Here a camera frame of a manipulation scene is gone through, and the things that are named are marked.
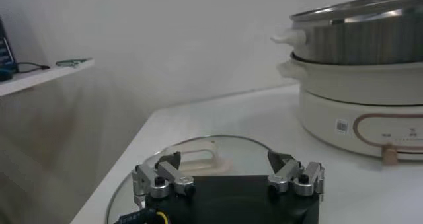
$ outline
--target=white shelf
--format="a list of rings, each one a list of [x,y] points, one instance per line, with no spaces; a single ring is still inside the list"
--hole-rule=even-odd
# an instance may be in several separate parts
[[[76,73],[83,69],[92,67],[94,64],[95,60],[92,59],[79,64],[76,68],[56,66],[44,71],[15,74],[13,75],[13,79],[0,82],[0,96],[4,96],[29,87],[33,87],[34,85],[39,85],[47,81],[52,81],[65,75]]]

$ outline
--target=cable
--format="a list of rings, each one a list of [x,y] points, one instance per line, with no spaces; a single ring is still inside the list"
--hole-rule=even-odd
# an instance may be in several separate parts
[[[166,214],[164,214],[163,212],[158,211],[158,212],[156,212],[156,215],[162,217],[163,221],[165,221],[165,224],[170,224],[169,219],[167,218]]]
[[[47,66],[47,65],[40,65],[40,64],[31,63],[31,62],[20,62],[20,63],[16,63],[16,65],[17,66],[19,66],[19,65],[33,65],[33,66],[38,67],[38,68],[35,68],[35,69],[26,70],[26,71],[18,71],[18,73],[20,73],[20,74],[30,73],[30,72],[37,71],[37,70],[40,70],[40,69],[46,70],[46,69],[50,68],[50,66]]]

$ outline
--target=pot lid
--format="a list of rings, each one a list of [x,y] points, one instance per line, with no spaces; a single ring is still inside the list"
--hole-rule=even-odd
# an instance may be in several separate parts
[[[355,0],[297,13],[290,18],[294,22],[339,20],[347,23],[414,13],[423,14],[423,0]]]

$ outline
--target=white countertop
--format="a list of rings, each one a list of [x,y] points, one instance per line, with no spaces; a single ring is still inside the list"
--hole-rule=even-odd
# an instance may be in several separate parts
[[[379,159],[315,139],[297,119],[298,90],[278,87],[156,111],[71,223],[105,223],[115,189],[137,163],[169,145],[215,134],[250,137],[304,163],[321,162],[321,223],[423,223],[423,163],[382,167]]]

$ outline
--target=black knob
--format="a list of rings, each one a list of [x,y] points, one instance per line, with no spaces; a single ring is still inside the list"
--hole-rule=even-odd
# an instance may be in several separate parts
[[[165,178],[163,178],[162,176],[157,176],[156,178],[154,178],[154,185],[156,186],[165,185]]]
[[[191,185],[185,189],[185,194],[187,197],[192,197],[196,193],[196,187]]]
[[[301,175],[298,177],[298,182],[299,182],[300,184],[308,184],[308,183],[309,183],[309,176],[308,176],[308,175],[306,175],[306,174],[301,174]]]

